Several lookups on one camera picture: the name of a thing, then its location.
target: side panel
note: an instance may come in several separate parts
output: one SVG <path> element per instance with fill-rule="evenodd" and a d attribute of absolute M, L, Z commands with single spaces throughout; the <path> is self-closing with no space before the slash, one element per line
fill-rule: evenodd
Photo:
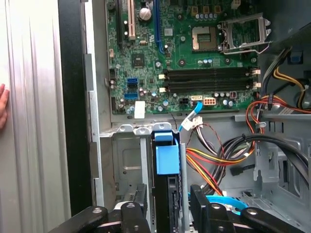
<path fill-rule="evenodd" d="M 0 3 L 0 232 L 47 232 L 70 217 L 57 2 Z"/>

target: blue cable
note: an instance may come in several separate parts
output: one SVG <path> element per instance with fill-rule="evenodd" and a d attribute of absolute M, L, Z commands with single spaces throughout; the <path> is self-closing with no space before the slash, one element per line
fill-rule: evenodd
<path fill-rule="evenodd" d="M 192 119 L 194 118 L 195 115 L 199 114 L 199 112 L 202 110 L 203 104 L 202 102 L 198 102 L 197 105 L 195 106 L 195 109 L 185 118 L 185 119 Z M 182 131 L 183 127 L 180 125 L 178 131 Z"/>
<path fill-rule="evenodd" d="M 248 205 L 240 200 L 237 200 L 232 197 L 222 197 L 222 196 L 216 196 L 216 195 L 209 195 L 206 196 L 209 202 L 211 203 L 219 203 L 223 205 L 232 205 L 234 208 L 239 209 L 240 211 L 242 209 L 245 209 L 248 207 Z M 240 211 L 235 211 L 234 213 L 237 215 L 241 215 Z"/>

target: orange wire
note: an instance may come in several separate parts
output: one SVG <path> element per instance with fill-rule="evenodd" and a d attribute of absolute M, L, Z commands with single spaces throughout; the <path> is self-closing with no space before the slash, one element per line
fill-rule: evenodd
<path fill-rule="evenodd" d="M 219 192 L 219 190 L 216 189 L 216 187 L 213 185 L 213 183 L 211 183 L 211 181 L 209 179 L 207 179 L 206 176 L 204 176 L 204 174 L 200 171 L 200 169 L 198 169 L 198 165 L 195 164 L 195 162 L 191 159 L 190 156 L 187 155 L 187 160 L 189 163 L 191 163 L 197 170 L 197 172 L 201 175 L 201 177 L 215 190 L 215 192 L 220 195 L 223 196 L 222 193 Z"/>

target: white label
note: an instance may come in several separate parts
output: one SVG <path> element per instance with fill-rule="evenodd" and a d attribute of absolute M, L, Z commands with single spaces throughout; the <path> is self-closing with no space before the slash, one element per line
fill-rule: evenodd
<path fill-rule="evenodd" d="M 155 35 L 150 35 L 149 36 L 149 43 L 152 43 L 155 41 Z"/>
<path fill-rule="evenodd" d="M 135 111 L 134 111 L 134 118 L 135 119 L 144 119 L 145 118 L 145 101 L 136 101 L 135 102 Z"/>
<path fill-rule="evenodd" d="M 192 126 L 193 126 L 193 122 L 190 121 L 188 118 L 186 118 L 186 119 L 184 119 L 184 121 L 181 123 L 181 126 L 182 126 L 185 130 L 189 131 L 189 130 L 192 128 Z"/>
<path fill-rule="evenodd" d="M 294 112 L 293 109 L 283 108 L 283 110 L 279 113 L 279 115 L 290 115 Z"/>

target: yellow wire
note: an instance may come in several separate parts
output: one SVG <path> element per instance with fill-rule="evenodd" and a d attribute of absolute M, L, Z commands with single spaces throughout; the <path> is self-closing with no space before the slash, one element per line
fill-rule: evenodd
<path fill-rule="evenodd" d="M 187 159 L 196 168 L 196 170 L 204 178 L 204 180 L 218 193 L 218 195 L 222 196 L 222 194 L 216 189 L 214 184 L 211 182 L 210 178 L 207 177 L 207 175 L 202 171 L 202 169 L 195 163 L 195 161 L 189 155 L 187 155 Z"/>
<path fill-rule="evenodd" d="M 206 154 L 202 151 L 199 151 L 199 150 L 196 150 L 196 149 L 193 149 L 193 148 L 187 148 L 188 150 L 191 150 L 191 151 L 194 151 L 202 156 L 205 156 L 207 158 L 211 158 L 211 159 L 214 159 L 216 161 L 220 161 L 220 162 L 223 162 L 223 163 L 230 163 L 230 164 L 236 164 L 236 163 L 239 163 L 239 162 L 242 162 L 245 158 L 242 158 L 242 159 L 239 159 L 237 161 L 230 161 L 230 160 L 223 160 L 223 159 L 220 159 L 220 158 L 217 158 L 217 157 L 214 157 L 214 156 L 211 156 L 209 154 Z"/>
<path fill-rule="evenodd" d="M 294 79 L 294 78 L 292 78 L 290 76 L 287 76 L 285 74 L 280 73 L 279 72 L 279 67 L 274 70 L 273 75 L 277 79 L 281 79 L 281 80 L 285 80 L 285 81 L 294 83 L 294 84 L 296 84 L 297 86 L 300 87 L 301 93 L 300 93 L 300 97 L 299 97 L 299 100 L 298 100 L 298 107 L 302 108 L 302 99 L 303 99 L 303 94 L 305 92 L 305 88 L 303 87 L 303 85 L 300 82 L 298 82 L 296 79 Z"/>

